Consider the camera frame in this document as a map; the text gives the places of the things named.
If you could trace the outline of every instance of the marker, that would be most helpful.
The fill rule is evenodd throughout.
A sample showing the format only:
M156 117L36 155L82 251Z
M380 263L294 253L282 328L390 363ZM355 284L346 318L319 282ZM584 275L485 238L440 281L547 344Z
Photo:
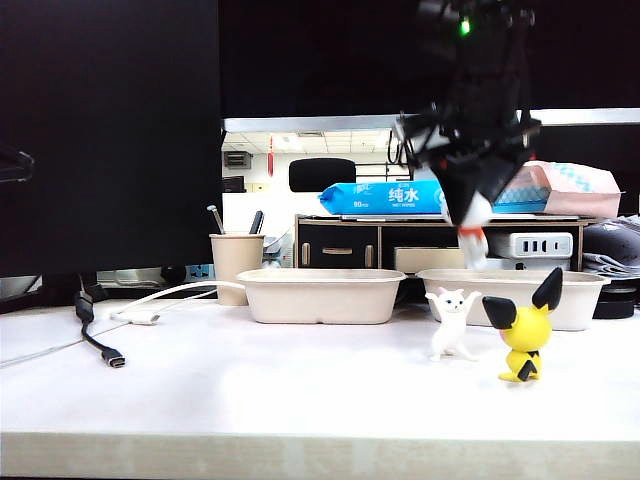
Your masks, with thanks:
M262 220L264 219L264 214L261 210L256 212L256 216L253 217L253 223L251 224L251 229L249 230L249 234L260 233L260 229L262 228Z
M218 226L218 230L220 230L220 234L224 235L224 228L222 228L222 220L220 219L220 214L218 213L218 209L215 205L209 205L207 207L211 213L213 213L213 218L216 221L216 225Z

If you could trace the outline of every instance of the power strip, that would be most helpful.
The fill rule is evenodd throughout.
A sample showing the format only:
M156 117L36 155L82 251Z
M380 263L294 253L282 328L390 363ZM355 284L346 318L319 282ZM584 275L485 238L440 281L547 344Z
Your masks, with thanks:
M489 250L503 258L571 258L573 236L568 232L489 233Z
M211 264L188 265L185 282L203 282L205 280L213 280L214 277L215 273Z
M571 270L571 260L562 258L487 258L488 270Z

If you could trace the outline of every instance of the paper food container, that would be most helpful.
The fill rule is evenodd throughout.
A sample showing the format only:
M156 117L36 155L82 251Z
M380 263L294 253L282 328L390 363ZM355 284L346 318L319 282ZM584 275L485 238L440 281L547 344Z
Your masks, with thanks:
M477 290L482 295L510 298L516 306L530 306L531 296L547 277L542 270L493 270L478 272L465 269L422 270L417 276L422 278L427 292L439 293L439 287L446 290L464 289L466 297ZM591 324L593 312L598 302L600 289L611 280L590 273L562 272L562 298L558 308L549 319L554 330L584 330ZM491 326L477 299L467 317L468 325Z
M237 276L257 322L335 324L386 322L405 278L395 270L313 268L250 270Z

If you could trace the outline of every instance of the black ear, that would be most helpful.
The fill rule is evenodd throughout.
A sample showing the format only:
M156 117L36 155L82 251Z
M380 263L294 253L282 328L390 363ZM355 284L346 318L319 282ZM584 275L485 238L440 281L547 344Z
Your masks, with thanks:
M556 267L547 276L542 285L534 292L531 301L533 304L542 308L545 305L549 305L549 310L555 310L560 303L560 297L562 296L562 269Z
M517 315L515 303L508 298L483 297L482 305L494 328L498 330L511 328Z

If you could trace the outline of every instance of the drawer handle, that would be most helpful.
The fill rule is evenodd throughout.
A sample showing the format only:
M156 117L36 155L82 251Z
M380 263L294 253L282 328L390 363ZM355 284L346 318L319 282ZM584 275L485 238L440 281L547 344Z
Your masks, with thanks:
M373 245L364 248L364 267L373 268Z
M322 253L327 255L351 255L353 249L351 248L323 248Z
M302 244L302 266L308 267L311 263L311 245L308 243Z

